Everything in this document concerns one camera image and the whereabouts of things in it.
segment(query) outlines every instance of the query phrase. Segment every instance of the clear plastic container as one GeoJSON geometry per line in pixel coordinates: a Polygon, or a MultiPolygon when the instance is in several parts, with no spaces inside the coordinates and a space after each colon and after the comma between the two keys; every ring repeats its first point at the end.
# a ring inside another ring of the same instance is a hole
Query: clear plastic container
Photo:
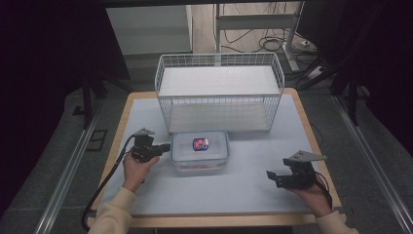
{"type": "Polygon", "coordinates": [[[222,169],[229,157],[227,132],[175,133],[172,135],[170,155],[180,171],[222,169]]]}

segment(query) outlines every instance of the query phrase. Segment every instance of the dark curtain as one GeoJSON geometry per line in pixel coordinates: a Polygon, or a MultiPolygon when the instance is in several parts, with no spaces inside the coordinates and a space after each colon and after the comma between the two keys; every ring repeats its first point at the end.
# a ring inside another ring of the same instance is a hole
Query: dark curtain
{"type": "Polygon", "coordinates": [[[102,6],[42,0],[0,5],[2,214],[54,133],[67,95],[85,77],[96,83],[99,74],[129,74],[102,6]]]}
{"type": "Polygon", "coordinates": [[[367,105],[413,155],[413,2],[388,1],[359,53],[367,105]]]}

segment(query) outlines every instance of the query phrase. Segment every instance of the black cable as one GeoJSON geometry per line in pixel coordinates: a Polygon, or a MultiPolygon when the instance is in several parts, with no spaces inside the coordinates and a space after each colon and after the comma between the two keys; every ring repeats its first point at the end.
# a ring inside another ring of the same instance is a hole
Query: black cable
{"type": "Polygon", "coordinates": [[[312,122],[310,122],[310,125],[314,127],[317,130],[317,132],[319,132],[319,136],[321,137],[321,140],[320,140],[321,142],[319,143],[319,147],[321,147],[322,144],[324,143],[324,136],[322,135],[321,131],[316,125],[314,125],[312,122]]]}
{"type": "MultiPolygon", "coordinates": [[[[276,8],[277,8],[277,4],[278,4],[278,2],[276,2],[275,4],[274,4],[274,9],[273,9],[273,12],[271,13],[271,4],[272,3],[270,3],[270,4],[268,4],[268,6],[264,9],[264,11],[263,11],[263,14],[265,13],[265,11],[268,9],[268,13],[267,14],[274,14],[275,12],[276,12],[276,8]]],[[[262,37],[266,37],[267,35],[268,35],[268,31],[269,31],[269,29],[265,29],[265,30],[263,30],[262,31],[262,36],[261,36],[261,38],[262,37]]]]}
{"type": "MultiPolygon", "coordinates": [[[[278,37],[278,36],[267,36],[267,33],[266,33],[266,35],[265,35],[264,37],[262,37],[262,38],[260,39],[259,43],[261,43],[262,40],[278,41],[278,43],[280,44],[280,47],[281,47],[281,46],[282,46],[282,43],[283,43],[283,42],[286,42],[284,35],[282,36],[283,38],[280,38],[280,37],[278,37]]],[[[301,54],[305,54],[305,55],[317,55],[316,52],[302,51],[302,50],[296,48],[296,47],[293,46],[293,45],[291,45],[291,48],[290,48],[290,49],[291,49],[291,51],[293,52],[293,54],[295,53],[295,54],[299,54],[299,55],[301,55],[301,54]]]]}
{"type": "Polygon", "coordinates": [[[238,14],[241,14],[240,10],[238,10],[237,3],[234,3],[235,10],[237,10],[238,14]]]}
{"type": "Polygon", "coordinates": [[[129,144],[129,142],[131,141],[131,139],[134,138],[134,135],[130,136],[127,140],[127,142],[124,145],[124,148],[122,149],[121,153],[118,156],[118,159],[115,162],[115,165],[113,165],[112,170],[110,170],[109,174],[106,176],[106,178],[103,180],[103,182],[100,184],[99,188],[97,189],[97,191],[94,193],[92,199],[89,201],[89,203],[87,204],[87,206],[85,207],[85,209],[83,210],[82,213],[82,227],[89,232],[89,230],[91,229],[88,226],[88,217],[90,214],[96,214],[96,211],[92,211],[91,207],[94,204],[94,201],[96,200],[97,196],[100,194],[101,190],[103,189],[103,187],[106,185],[106,183],[109,181],[109,179],[113,176],[113,174],[115,173],[116,169],[118,169],[119,164],[122,162],[122,160],[124,159],[124,156],[129,153],[126,152],[127,151],[127,146],[129,144]]]}
{"type": "Polygon", "coordinates": [[[316,174],[320,175],[324,179],[326,187],[324,187],[318,180],[315,181],[315,185],[319,189],[321,189],[322,193],[324,194],[325,198],[327,199],[328,206],[332,210],[333,209],[333,198],[331,197],[331,194],[330,194],[330,188],[328,186],[327,179],[325,179],[324,175],[322,175],[321,173],[316,172],[316,174]]]}
{"type": "Polygon", "coordinates": [[[324,179],[325,186],[326,186],[326,188],[327,188],[327,191],[329,192],[329,191],[330,191],[330,186],[328,185],[328,182],[327,182],[327,179],[325,178],[325,176],[322,175],[322,174],[319,173],[319,172],[316,172],[316,174],[318,174],[319,176],[322,177],[322,179],[324,179]]]}
{"type": "MultiPolygon", "coordinates": [[[[225,15],[225,4],[222,6],[222,15],[225,15]]],[[[230,41],[230,40],[228,39],[227,30],[224,30],[225,39],[227,40],[228,43],[231,44],[231,43],[234,43],[234,42],[240,40],[241,38],[245,37],[245,36],[246,36],[249,32],[251,32],[252,30],[254,30],[254,29],[250,29],[248,32],[244,33],[242,36],[240,36],[239,38],[237,38],[237,39],[235,39],[235,40],[233,40],[233,41],[230,41]]]]}
{"type": "Polygon", "coordinates": [[[239,52],[239,53],[257,53],[257,52],[259,52],[259,51],[262,50],[262,48],[260,48],[260,49],[258,49],[258,50],[256,50],[256,51],[252,51],[252,52],[243,52],[243,51],[239,51],[239,50],[237,50],[237,49],[235,49],[235,48],[232,48],[232,47],[229,47],[229,46],[221,46],[221,47],[222,47],[222,48],[227,48],[227,49],[230,49],[230,50],[239,52]]]}
{"type": "Polygon", "coordinates": [[[279,49],[282,47],[282,43],[280,42],[279,38],[278,38],[278,37],[274,37],[274,36],[265,36],[265,37],[261,38],[261,39],[258,41],[258,45],[259,45],[261,48],[263,48],[263,49],[265,49],[265,50],[267,50],[267,51],[269,51],[269,52],[275,52],[275,51],[279,50],[279,49]],[[269,49],[269,48],[267,47],[267,44],[269,44],[269,43],[277,43],[277,44],[279,44],[279,46],[276,47],[275,49],[269,49]]]}

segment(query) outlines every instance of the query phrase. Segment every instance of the metal pole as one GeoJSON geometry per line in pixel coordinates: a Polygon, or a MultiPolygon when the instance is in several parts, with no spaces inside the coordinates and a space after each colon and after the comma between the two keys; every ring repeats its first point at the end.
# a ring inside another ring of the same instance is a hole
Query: metal pole
{"type": "Polygon", "coordinates": [[[216,4],[215,9],[215,51],[221,53],[221,29],[220,29],[220,18],[219,18],[219,4],[216,4]]]}
{"type": "Polygon", "coordinates": [[[298,21],[300,20],[301,11],[303,9],[304,2],[299,2],[297,8],[295,9],[294,15],[292,17],[291,27],[288,33],[288,38],[285,42],[285,48],[290,51],[292,39],[294,38],[295,30],[298,26],[298,21]]]}

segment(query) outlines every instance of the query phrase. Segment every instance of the gray floor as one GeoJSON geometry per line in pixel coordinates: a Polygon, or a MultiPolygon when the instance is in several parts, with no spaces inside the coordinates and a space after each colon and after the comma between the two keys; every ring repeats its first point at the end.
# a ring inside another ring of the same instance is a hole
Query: gray floor
{"type": "MultiPolygon", "coordinates": [[[[244,49],[252,44],[244,42],[244,49]]],[[[279,54],[282,69],[289,73],[283,54],[279,54]]],[[[126,84],[137,91],[153,91],[156,57],[126,57],[131,80],[126,84]]],[[[286,86],[295,87],[297,78],[286,76],[286,86]]],[[[370,172],[349,128],[346,126],[335,101],[329,94],[331,79],[325,80],[307,91],[300,91],[309,121],[319,143],[321,152],[328,156],[327,167],[343,203],[347,223],[360,233],[404,233],[388,200],[370,172]]],[[[98,186],[103,165],[117,130],[128,94],[120,88],[105,83],[108,97],[102,106],[95,130],[107,131],[100,151],[87,150],[82,157],[76,175],[59,209],[51,233],[86,233],[81,226],[80,216],[98,186]]],[[[32,171],[25,185],[16,196],[11,207],[0,222],[0,233],[33,233],[57,186],[58,179],[71,157],[83,130],[83,117],[73,116],[76,106],[82,106],[82,93],[76,91],[67,97],[65,112],[56,128],[39,163],[32,171]]],[[[408,210],[413,209],[413,159],[398,141],[371,114],[363,100],[357,103],[359,128],[369,143],[389,181],[400,195],[408,210]]],[[[97,148],[90,142],[89,149],[97,148]]],[[[273,228],[248,229],[247,233],[277,233],[273,228]]],[[[151,233],[151,230],[131,230],[131,233],[151,233]]],[[[320,233],[314,226],[294,227],[293,233],[320,233]]]]}

